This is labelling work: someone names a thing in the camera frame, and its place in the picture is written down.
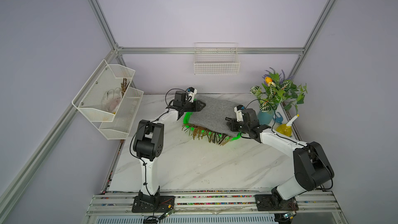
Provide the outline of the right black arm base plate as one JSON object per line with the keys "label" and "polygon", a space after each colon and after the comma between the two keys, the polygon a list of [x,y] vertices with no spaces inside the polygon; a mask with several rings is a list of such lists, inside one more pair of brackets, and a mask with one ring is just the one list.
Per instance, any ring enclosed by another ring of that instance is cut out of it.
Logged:
{"label": "right black arm base plate", "polygon": [[297,211],[299,209],[295,198],[289,200],[280,199],[271,194],[255,195],[255,203],[258,211]]}

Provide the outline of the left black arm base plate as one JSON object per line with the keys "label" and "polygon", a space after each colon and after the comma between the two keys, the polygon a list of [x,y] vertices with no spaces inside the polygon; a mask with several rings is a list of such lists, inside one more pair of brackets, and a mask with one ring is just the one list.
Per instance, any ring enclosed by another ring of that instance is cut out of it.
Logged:
{"label": "left black arm base plate", "polygon": [[154,196],[146,195],[141,191],[134,198],[133,213],[166,213],[174,208],[175,196],[162,196],[159,192]]}

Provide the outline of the green plastic basket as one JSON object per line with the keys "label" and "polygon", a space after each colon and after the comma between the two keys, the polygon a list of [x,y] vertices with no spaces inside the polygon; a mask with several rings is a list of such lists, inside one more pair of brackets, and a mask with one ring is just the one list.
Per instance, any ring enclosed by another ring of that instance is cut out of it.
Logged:
{"label": "green plastic basket", "polygon": [[[188,124],[189,117],[191,116],[192,113],[186,113],[183,119],[183,124]],[[240,133],[236,138],[234,138],[232,141],[237,140],[240,138]]]}

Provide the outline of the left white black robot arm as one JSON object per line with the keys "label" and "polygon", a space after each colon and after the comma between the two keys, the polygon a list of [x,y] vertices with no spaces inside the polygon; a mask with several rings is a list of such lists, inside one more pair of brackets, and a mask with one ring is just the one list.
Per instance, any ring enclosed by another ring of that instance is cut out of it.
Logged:
{"label": "left white black robot arm", "polygon": [[144,196],[154,197],[159,192],[157,158],[164,146],[164,126],[177,122],[185,113],[200,112],[206,106],[204,102],[195,99],[196,94],[197,90],[192,87],[178,90],[162,114],[139,122],[129,150],[141,164],[143,181],[140,193]]}

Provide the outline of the brown plaid fringed scarf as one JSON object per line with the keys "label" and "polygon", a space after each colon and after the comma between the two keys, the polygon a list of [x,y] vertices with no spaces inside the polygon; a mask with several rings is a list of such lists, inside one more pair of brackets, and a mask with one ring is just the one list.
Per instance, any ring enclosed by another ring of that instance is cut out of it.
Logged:
{"label": "brown plaid fringed scarf", "polygon": [[191,136],[194,140],[206,139],[208,143],[218,146],[223,146],[234,139],[234,137],[230,135],[214,132],[207,128],[189,123],[182,126],[182,131]]}

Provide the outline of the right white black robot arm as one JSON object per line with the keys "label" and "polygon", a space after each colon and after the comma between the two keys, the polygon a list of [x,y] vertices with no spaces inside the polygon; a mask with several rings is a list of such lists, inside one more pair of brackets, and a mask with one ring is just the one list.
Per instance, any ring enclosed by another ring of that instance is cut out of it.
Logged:
{"label": "right white black robot arm", "polygon": [[235,118],[226,118],[231,131],[245,133],[250,139],[271,146],[292,158],[293,176],[272,189],[272,199],[281,202],[312,191],[334,178],[333,169],[322,146],[306,143],[278,133],[273,127],[260,124],[256,112],[238,106]]}

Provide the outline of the grey scarf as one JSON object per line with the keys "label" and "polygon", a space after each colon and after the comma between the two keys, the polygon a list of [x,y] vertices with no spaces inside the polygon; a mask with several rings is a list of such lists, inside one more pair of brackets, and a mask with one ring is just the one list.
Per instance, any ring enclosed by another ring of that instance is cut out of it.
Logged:
{"label": "grey scarf", "polygon": [[234,109],[240,105],[233,101],[222,100],[210,96],[198,95],[196,100],[206,104],[200,112],[193,112],[189,117],[188,124],[193,124],[236,138],[239,132],[233,132],[228,127],[226,118],[236,119]]}

